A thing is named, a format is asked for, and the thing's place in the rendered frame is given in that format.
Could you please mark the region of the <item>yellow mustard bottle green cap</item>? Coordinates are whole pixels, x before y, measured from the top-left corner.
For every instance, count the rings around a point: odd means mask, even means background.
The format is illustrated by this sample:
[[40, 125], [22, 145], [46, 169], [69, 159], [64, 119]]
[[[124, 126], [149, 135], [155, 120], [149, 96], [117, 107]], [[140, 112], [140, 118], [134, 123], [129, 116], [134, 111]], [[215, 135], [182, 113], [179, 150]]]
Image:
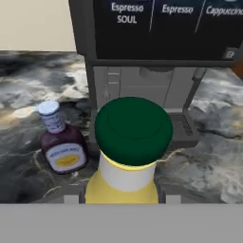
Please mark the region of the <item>yellow mustard bottle green cap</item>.
[[157, 204], [157, 161], [173, 132], [166, 111], [144, 98], [118, 98], [104, 105], [95, 120], [99, 165], [86, 185], [85, 202]]

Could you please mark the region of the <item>grey black coffee machine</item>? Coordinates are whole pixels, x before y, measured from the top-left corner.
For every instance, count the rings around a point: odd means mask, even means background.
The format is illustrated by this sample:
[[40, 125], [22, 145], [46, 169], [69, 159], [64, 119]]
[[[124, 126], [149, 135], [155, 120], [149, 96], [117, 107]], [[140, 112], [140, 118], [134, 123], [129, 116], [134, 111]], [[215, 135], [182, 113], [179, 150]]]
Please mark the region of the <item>grey black coffee machine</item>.
[[172, 147], [194, 147], [188, 108], [210, 67], [230, 67], [243, 49], [243, 0], [68, 0], [76, 51], [84, 57], [91, 112], [119, 97], [163, 107]]

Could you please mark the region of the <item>dark sauce bottle white cap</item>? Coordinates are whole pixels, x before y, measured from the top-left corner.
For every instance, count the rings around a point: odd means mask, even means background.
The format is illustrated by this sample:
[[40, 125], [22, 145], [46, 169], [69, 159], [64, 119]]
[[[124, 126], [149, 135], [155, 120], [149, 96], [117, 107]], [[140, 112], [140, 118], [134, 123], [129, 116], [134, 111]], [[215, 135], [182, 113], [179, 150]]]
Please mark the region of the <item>dark sauce bottle white cap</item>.
[[68, 174], [84, 168], [88, 149], [84, 135], [62, 117], [57, 101], [41, 102], [37, 111], [46, 128], [41, 148], [50, 168], [57, 174]]

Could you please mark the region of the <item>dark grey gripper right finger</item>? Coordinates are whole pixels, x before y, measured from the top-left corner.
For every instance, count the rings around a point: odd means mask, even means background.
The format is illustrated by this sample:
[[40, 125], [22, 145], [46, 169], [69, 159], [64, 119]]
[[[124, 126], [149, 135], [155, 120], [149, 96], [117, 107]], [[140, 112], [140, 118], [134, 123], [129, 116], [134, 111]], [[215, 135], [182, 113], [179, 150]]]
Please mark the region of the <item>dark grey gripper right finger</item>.
[[190, 204], [194, 202], [175, 187], [159, 186], [158, 194], [160, 204]]

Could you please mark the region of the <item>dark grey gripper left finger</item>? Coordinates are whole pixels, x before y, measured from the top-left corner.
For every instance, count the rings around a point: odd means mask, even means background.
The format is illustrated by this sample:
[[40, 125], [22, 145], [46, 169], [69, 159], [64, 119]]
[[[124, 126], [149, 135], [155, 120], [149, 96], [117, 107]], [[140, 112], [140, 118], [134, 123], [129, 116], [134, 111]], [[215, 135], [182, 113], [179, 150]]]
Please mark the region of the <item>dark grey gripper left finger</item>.
[[51, 203], [61, 204], [85, 204], [85, 187], [68, 185], [51, 196]]

